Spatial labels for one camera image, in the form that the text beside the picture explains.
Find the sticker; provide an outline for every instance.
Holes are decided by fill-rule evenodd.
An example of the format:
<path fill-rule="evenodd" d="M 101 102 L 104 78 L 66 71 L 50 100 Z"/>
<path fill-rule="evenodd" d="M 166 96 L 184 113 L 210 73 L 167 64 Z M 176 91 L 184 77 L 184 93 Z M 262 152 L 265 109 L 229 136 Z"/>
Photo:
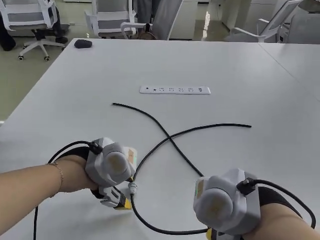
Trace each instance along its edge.
<path fill-rule="evenodd" d="M 200 196 L 202 195 L 204 191 L 204 180 L 201 180 L 199 183 L 198 183 L 198 186 L 197 186 L 197 189 L 196 189 L 196 198 L 200 198 Z"/>
<path fill-rule="evenodd" d="M 131 164 L 134 164 L 134 161 L 135 161 L 135 153 L 130 148 L 129 148 L 129 153 L 128 153 L 128 161 Z"/>

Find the black cable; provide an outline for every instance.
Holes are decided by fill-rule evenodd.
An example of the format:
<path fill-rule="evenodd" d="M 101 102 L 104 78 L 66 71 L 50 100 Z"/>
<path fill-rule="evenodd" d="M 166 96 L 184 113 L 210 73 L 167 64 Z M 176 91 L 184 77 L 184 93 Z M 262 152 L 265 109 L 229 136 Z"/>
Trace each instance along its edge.
<path fill-rule="evenodd" d="M 199 230 L 191 230 L 191 231 L 168 231 L 168 230 L 163 230 L 160 228 L 157 228 L 155 226 L 152 226 L 150 223 L 148 223 L 144 218 L 137 212 L 135 202 L 134 202 L 134 195 L 130 194 L 130 199 L 131 199 L 131 206 L 132 210 L 135 213 L 136 217 L 149 229 L 160 233 L 160 234 L 166 234 L 166 235 L 195 235 L 195 234 L 204 234 L 208 231 L 209 228 L 205 229 L 199 229 Z"/>
<path fill-rule="evenodd" d="M 180 150 L 180 148 L 176 145 L 176 143 L 173 141 L 173 139 L 170 137 L 169 133 L 165 130 L 165 128 L 160 124 L 160 122 L 155 119 L 153 116 L 151 116 L 149 113 L 142 111 L 138 108 L 135 108 L 133 106 L 128 106 L 128 105 L 124 105 L 124 104 L 120 104 L 120 103 L 112 103 L 113 106 L 118 106 L 118 107 L 124 107 L 127 109 L 132 109 L 135 110 L 139 113 L 142 113 L 143 115 L 148 116 L 149 118 L 151 118 L 158 126 L 159 128 L 161 128 L 161 130 L 164 132 L 164 134 L 166 135 L 166 137 L 170 140 L 170 142 L 172 143 L 172 145 L 174 146 L 174 148 L 179 152 L 179 154 L 184 158 L 184 160 L 190 165 L 191 168 L 193 168 L 193 170 L 195 170 L 198 175 L 200 177 L 203 177 L 204 175 L 196 168 L 195 165 L 192 164 L 192 162 L 186 157 L 186 155 L 184 155 L 184 153 Z"/>
<path fill-rule="evenodd" d="M 133 176 L 133 180 L 136 179 L 137 174 L 139 172 L 139 170 L 141 169 L 141 166 L 144 164 L 144 162 L 148 159 L 148 157 L 153 154 L 162 144 L 164 144 L 165 142 L 167 142 L 169 139 L 175 138 L 177 136 L 183 135 L 183 134 L 187 134 L 193 131 L 197 131 L 197 130 L 201 130 L 201 129 L 209 129 L 209 128 L 216 128 L 216 127 L 243 127 L 243 128 L 251 128 L 250 125 L 245 125 L 245 124 L 237 124 L 237 123 L 220 123 L 220 124 L 210 124 L 210 125 L 205 125 L 205 126 L 197 126 L 194 128 L 190 128 L 178 133 L 175 133 L 167 138 L 165 138 L 164 140 L 162 140 L 161 142 L 159 142 L 151 151 L 149 151 L 146 156 L 142 159 L 142 161 L 139 163 L 139 165 L 136 168 L 135 174 Z M 134 195 L 131 194 L 130 195 L 130 199 L 131 199 L 131 205 L 132 205 L 132 210 L 134 212 L 134 214 L 136 215 L 136 217 L 149 229 L 157 232 L 157 233 L 161 233 L 161 234 L 166 234 L 166 235 L 195 235 L 195 234 L 202 234 L 202 233 L 206 233 L 208 231 L 208 228 L 204 228 L 204 229 L 199 229 L 199 230 L 191 230 L 191 231 L 168 231 L 168 230 L 163 230 L 160 228 L 157 228 L 153 225 L 151 225 L 150 223 L 148 223 L 146 220 L 144 220 L 144 218 L 138 213 L 138 210 L 136 209 L 136 205 L 135 205 L 135 201 L 134 201 Z"/>
<path fill-rule="evenodd" d="M 215 127 L 243 127 L 243 128 L 251 128 L 252 126 L 250 125 L 245 125 L 245 124 L 237 124 L 237 123 L 220 123 L 220 124 L 210 124 L 210 125 L 205 125 L 205 126 L 198 126 L 198 127 L 194 127 L 194 128 L 190 128 L 178 133 L 175 133 L 173 135 L 169 135 L 169 133 L 165 130 L 165 128 L 160 124 L 160 122 L 158 120 L 156 120 L 153 116 L 151 116 L 149 113 L 142 111 L 138 108 L 135 108 L 133 106 L 128 106 L 128 105 L 124 105 L 124 104 L 120 104 L 120 103 L 113 103 L 113 106 L 119 106 L 119 107 L 124 107 L 127 109 L 132 109 L 135 110 L 139 113 L 144 114 L 145 116 L 151 118 L 160 128 L 161 130 L 164 132 L 164 134 L 167 136 L 167 138 L 165 138 L 164 140 L 162 140 L 161 142 L 159 142 L 151 151 L 149 151 L 146 156 L 142 159 L 142 161 L 139 163 L 139 165 L 136 168 L 135 174 L 133 176 L 133 180 L 136 179 L 137 174 L 141 168 L 141 166 L 144 164 L 144 162 L 148 159 L 148 157 L 153 154 L 162 144 L 164 144 L 165 142 L 167 142 L 168 140 L 170 140 L 170 142 L 173 144 L 174 148 L 180 153 L 180 155 L 184 158 L 184 160 L 198 173 L 198 175 L 200 177 L 203 177 L 204 175 L 190 162 L 190 160 L 182 153 L 182 151 L 179 149 L 179 147 L 176 145 L 176 143 L 173 141 L 172 138 L 183 135 L 183 134 L 187 134 L 193 131 L 197 131 L 197 130 L 201 130 L 201 129 L 209 129 L 209 128 L 215 128 Z M 149 229 L 160 233 L 160 234 L 166 234 L 166 235 L 195 235 L 195 234 L 203 234 L 206 233 L 208 231 L 208 228 L 204 228 L 204 229 L 199 229 L 199 230 L 191 230 L 191 231 L 168 231 L 168 230 L 163 230 L 160 228 L 157 228 L 153 225 L 151 225 L 150 223 L 148 223 L 137 211 L 136 209 L 136 205 L 135 205 L 135 201 L 134 201 L 134 195 L 131 194 L 130 195 L 130 200 L 131 200 L 131 205 L 132 205 L 132 210 L 134 212 L 134 214 L 136 215 L 136 217 Z"/>
<path fill-rule="evenodd" d="M 251 128 L 252 126 L 250 125 L 246 125 L 246 124 L 238 124 L 238 123 L 218 123 L 218 124 L 210 124 L 210 125 L 204 125 L 204 126 L 197 126 L 197 127 L 193 127 L 178 133 L 175 133 L 165 139 L 163 139 L 161 142 L 159 142 L 151 151 L 149 151 L 147 153 L 147 155 L 145 155 L 145 157 L 141 160 L 141 162 L 139 163 L 139 165 L 136 168 L 135 174 L 133 176 L 133 180 L 136 179 L 136 176 L 142 166 L 142 164 L 144 164 L 144 162 L 148 159 L 148 157 L 150 157 L 151 154 L 153 154 L 162 144 L 164 144 L 165 142 L 167 142 L 169 139 L 175 138 L 177 136 L 183 135 L 183 134 L 187 134 L 190 132 L 194 132 L 197 130 L 201 130 L 201 129 L 209 129 L 209 128 L 216 128 L 216 127 L 242 127 L 242 128 Z"/>
<path fill-rule="evenodd" d="M 59 151 L 57 151 L 48 161 L 48 164 L 52 163 L 55 158 L 60 155 L 63 151 L 67 150 L 68 148 L 71 148 L 74 145 L 78 145 L 78 144 L 86 144 L 88 146 L 91 145 L 91 142 L 89 141 L 74 141 L 66 146 L 64 146 L 63 148 L 61 148 Z M 37 240 L 37 220 L 38 220 L 38 211 L 39 211 L 39 206 L 35 207 L 34 210 L 34 219 L 33 219 L 33 240 Z"/>
<path fill-rule="evenodd" d="M 293 200 L 295 200 L 298 204 L 300 204 L 300 206 L 303 207 L 304 210 L 306 210 L 308 212 L 308 214 L 311 217 L 311 228 L 315 229 L 316 221 L 317 221 L 315 214 L 311 211 L 311 209 L 306 204 L 304 204 L 303 201 L 301 201 L 292 192 L 288 191 L 287 189 L 283 188 L 282 186 L 279 186 L 271 181 L 266 181 L 266 180 L 261 180 L 261 179 L 253 179 L 251 182 L 253 183 L 253 185 L 257 185 L 257 184 L 267 185 L 267 186 L 278 189 L 279 191 L 287 194 L 289 197 L 291 197 Z"/>

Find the gold bracelet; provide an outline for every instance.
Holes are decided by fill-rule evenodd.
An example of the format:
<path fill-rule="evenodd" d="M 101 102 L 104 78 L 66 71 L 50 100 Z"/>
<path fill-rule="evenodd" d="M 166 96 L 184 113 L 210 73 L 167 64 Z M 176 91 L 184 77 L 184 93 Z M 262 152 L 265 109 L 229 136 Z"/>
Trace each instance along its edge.
<path fill-rule="evenodd" d="M 57 162 L 48 163 L 47 165 L 55 166 L 55 167 L 60 171 L 60 179 L 61 179 L 60 187 L 59 187 L 59 190 L 58 190 L 53 196 L 51 196 L 51 198 L 53 198 L 57 193 L 60 192 L 61 187 L 62 187 L 62 183 L 64 182 L 64 179 L 65 179 L 65 178 L 64 178 L 64 174 L 62 173 L 62 170 L 61 170 L 61 168 L 58 166 L 58 163 L 57 163 Z"/>

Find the power outlet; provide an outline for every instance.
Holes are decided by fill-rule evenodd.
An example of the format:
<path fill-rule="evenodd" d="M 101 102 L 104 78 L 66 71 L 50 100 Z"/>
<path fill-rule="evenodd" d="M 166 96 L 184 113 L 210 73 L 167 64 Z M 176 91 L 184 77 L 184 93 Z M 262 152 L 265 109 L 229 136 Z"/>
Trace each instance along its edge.
<path fill-rule="evenodd" d="M 184 95 L 210 95 L 207 86 L 152 86 L 146 85 L 140 88 L 141 94 L 184 94 Z"/>

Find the computer mouse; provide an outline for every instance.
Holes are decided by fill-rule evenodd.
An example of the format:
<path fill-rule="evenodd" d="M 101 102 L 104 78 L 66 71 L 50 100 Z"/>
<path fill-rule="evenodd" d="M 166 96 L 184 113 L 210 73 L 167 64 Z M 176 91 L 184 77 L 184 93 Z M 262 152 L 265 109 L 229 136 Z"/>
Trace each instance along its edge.
<path fill-rule="evenodd" d="M 92 47 L 92 41 L 78 39 L 77 41 L 75 41 L 74 46 L 77 49 L 88 49 Z"/>

